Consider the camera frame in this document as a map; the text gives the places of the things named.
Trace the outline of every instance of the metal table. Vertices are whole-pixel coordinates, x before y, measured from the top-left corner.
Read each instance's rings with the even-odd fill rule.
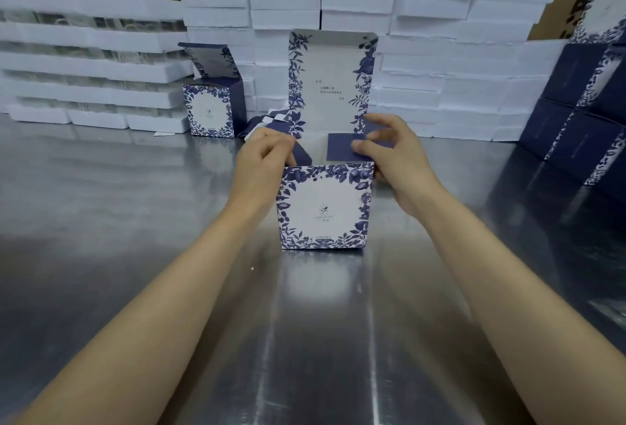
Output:
[[[0,422],[210,223],[239,143],[0,115]],[[424,145],[446,187],[626,352],[623,211],[513,144]],[[369,232],[363,252],[281,253],[269,215],[162,423],[532,423],[384,186]]]

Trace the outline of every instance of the open box lid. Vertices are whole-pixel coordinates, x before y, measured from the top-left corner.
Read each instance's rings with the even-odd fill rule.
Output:
[[[179,42],[178,46],[185,50],[202,79],[227,77],[241,80],[239,69],[228,45]]]
[[[294,30],[289,39],[290,132],[363,133],[378,37]]]

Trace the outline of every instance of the person's left hand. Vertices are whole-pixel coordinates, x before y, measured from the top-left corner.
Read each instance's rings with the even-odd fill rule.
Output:
[[[275,130],[259,129],[239,150],[226,209],[256,226],[276,202],[285,164],[295,166],[295,138]]]

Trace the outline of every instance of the forearm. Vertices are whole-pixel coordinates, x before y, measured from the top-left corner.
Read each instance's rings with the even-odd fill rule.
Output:
[[[59,373],[19,424],[154,424],[248,233],[224,211]]]
[[[626,358],[450,194],[413,201],[535,420],[623,423]]]

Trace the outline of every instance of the stack of dark blue boxes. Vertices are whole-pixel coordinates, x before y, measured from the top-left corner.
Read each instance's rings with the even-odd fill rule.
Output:
[[[626,204],[626,0],[589,0],[520,144]]]

